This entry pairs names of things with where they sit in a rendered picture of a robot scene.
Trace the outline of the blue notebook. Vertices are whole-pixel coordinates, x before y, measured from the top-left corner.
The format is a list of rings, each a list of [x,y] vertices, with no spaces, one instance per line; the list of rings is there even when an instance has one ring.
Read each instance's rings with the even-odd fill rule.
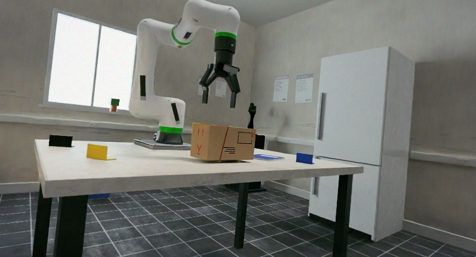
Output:
[[[273,161],[273,160],[281,160],[281,159],[285,159],[285,158],[284,157],[271,156],[271,155],[264,155],[264,154],[255,154],[254,159],[265,160],[265,161]]]

